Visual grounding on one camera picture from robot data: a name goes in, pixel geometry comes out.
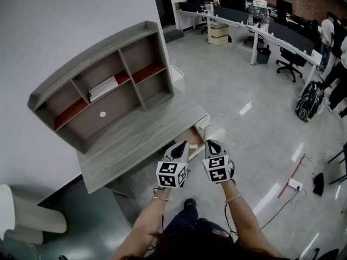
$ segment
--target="white shirt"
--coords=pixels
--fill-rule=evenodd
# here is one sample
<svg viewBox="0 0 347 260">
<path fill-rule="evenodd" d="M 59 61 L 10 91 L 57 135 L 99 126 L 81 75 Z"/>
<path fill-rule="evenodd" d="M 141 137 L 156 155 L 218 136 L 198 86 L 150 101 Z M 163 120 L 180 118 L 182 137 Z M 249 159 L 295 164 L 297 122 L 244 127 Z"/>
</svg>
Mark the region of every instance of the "white shirt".
<svg viewBox="0 0 347 260">
<path fill-rule="evenodd" d="M 322 41 L 326 44 L 326 41 L 329 41 L 331 44 L 331 34 L 334 34 L 334 24 L 329 19 L 325 19 L 322 22 L 322 31 L 321 31 L 323 37 Z"/>
<path fill-rule="evenodd" d="M 343 64 L 344 68 L 347 69 L 347 37 L 345 37 L 341 44 L 341 51 L 341 63 Z"/>
</svg>

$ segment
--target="black backpack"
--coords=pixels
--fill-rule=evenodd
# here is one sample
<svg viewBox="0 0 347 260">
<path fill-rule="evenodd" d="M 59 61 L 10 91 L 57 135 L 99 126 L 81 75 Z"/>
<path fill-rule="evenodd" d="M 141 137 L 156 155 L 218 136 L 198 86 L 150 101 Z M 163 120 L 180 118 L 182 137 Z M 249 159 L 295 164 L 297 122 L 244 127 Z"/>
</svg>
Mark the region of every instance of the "black backpack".
<svg viewBox="0 0 347 260">
<path fill-rule="evenodd" d="M 302 98 L 299 100 L 295 112 L 299 118 L 308 122 L 316 114 L 324 99 L 324 91 L 320 83 L 311 81 L 305 88 Z"/>
</svg>

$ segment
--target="red shelf panel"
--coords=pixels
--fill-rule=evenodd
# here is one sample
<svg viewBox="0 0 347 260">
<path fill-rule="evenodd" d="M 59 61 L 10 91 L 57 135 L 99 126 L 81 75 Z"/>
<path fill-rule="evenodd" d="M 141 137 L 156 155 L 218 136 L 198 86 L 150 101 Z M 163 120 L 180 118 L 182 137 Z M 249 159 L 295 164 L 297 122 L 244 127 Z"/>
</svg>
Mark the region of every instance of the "red shelf panel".
<svg viewBox="0 0 347 260">
<path fill-rule="evenodd" d="M 116 74 L 114 78 L 119 85 L 130 79 L 125 71 L 121 71 L 120 73 Z"/>
<path fill-rule="evenodd" d="M 88 106 L 88 103 L 84 101 L 83 98 L 78 99 L 75 103 L 73 103 L 70 107 L 68 107 L 64 112 L 58 115 L 54 120 L 54 127 L 57 131 L 63 126 L 66 122 L 68 122 L 71 118 L 77 115 L 80 111 Z"/>
<path fill-rule="evenodd" d="M 134 73 L 132 77 L 134 78 L 135 84 L 140 84 L 141 82 L 163 71 L 164 69 L 166 69 L 166 66 L 163 66 L 161 63 L 155 62 Z"/>
</svg>

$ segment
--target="bookshelf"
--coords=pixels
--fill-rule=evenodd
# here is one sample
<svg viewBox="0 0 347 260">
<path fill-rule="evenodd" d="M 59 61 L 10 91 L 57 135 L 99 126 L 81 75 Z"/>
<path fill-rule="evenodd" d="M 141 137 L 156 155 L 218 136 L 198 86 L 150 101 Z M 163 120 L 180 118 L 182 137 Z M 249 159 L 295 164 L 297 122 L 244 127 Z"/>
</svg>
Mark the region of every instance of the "bookshelf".
<svg viewBox="0 0 347 260">
<path fill-rule="evenodd" d="M 102 91 L 93 100 L 90 92 L 95 89 Z M 32 92 L 28 107 L 86 153 L 95 136 L 107 134 L 108 126 L 139 108 L 148 111 L 173 94 L 158 26 L 146 21 L 71 59 Z"/>
</svg>

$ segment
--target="person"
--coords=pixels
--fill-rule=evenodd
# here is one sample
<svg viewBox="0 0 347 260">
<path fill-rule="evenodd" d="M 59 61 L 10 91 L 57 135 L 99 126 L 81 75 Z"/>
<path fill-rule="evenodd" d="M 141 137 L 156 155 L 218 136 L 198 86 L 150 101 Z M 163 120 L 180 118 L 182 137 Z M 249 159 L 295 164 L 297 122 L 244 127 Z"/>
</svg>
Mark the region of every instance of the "person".
<svg viewBox="0 0 347 260">
<path fill-rule="evenodd" d="M 345 37 L 347 36 L 347 19 L 342 18 L 341 25 L 336 24 L 334 26 L 334 44 L 331 49 L 330 57 L 327 62 L 327 66 L 322 74 L 320 74 L 320 78 L 324 81 L 327 75 L 330 73 L 333 66 L 337 65 L 341 59 L 341 44 Z"/>
<path fill-rule="evenodd" d="M 151 259 L 281 259 L 262 233 L 256 217 L 232 180 L 220 183 L 236 227 L 240 243 L 217 224 L 198 218 L 196 203 L 187 199 L 162 234 L 157 232 L 170 188 L 158 188 L 137 218 L 132 231 L 113 255 L 113 260 L 141 259 L 156 239 Z"/>
<path fill-rule="evenodd" d="M 329 11 L 327 12 L 326 16 L 327 19 L 322 21 L 322 30 L 320 32 L 320 35 L 322 37 L 322 47 L 320 49 L 322 61 L 320 62 L 319 69 L 321 71 L 324 71 L 327 66 L 334 35 L 334 25 L 332 22 L 334 21 L 335 16 Z"/>
<path fill-rule="evenodd" d="M 347 37 L 341 44 L 341 61 L 332 68 L 326 80 L 320 85 L 321 89 L 325 90 L 336 79 L 340 79 L 339 84 L 331 92 L 329 101 L 325 100 L 325 105 L 328 110 L 332 112 L 335 107 L 347 97 Z M 347 110 L 343 110 L 339 113 L 338 118 L 341 119 L 347 114 Z"/>
<path fill-rule="evenodd" d="M 320 51 L 322 47 L 322 41 L 320 40 L 320 32 L 319 32 L 319 22 L 318 20 L 314 19 L 311 22 L 311 28 L 317 33 L 317 37 L 315 37 L 314 41 L 314 50 Z"/>
</svg>

